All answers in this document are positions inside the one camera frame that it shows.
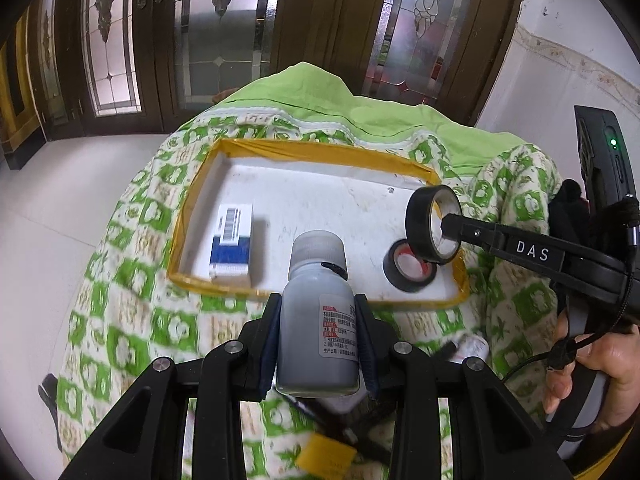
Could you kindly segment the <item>person right hand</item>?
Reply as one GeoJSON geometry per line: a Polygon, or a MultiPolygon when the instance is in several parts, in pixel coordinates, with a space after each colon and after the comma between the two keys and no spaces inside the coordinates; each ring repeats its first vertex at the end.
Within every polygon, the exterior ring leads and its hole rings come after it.
{"type": "Polygon", "coordinates": [[[639,326],[632,324],[623,333],[607,333],[577,350],[576,361],[562,370],[548,370],[544,389],[544,412],[552,414],[573,388],[577,363],[588,370],[608,375],[604,398],[594,432],[623,426],[639,407],[639,326]]]}

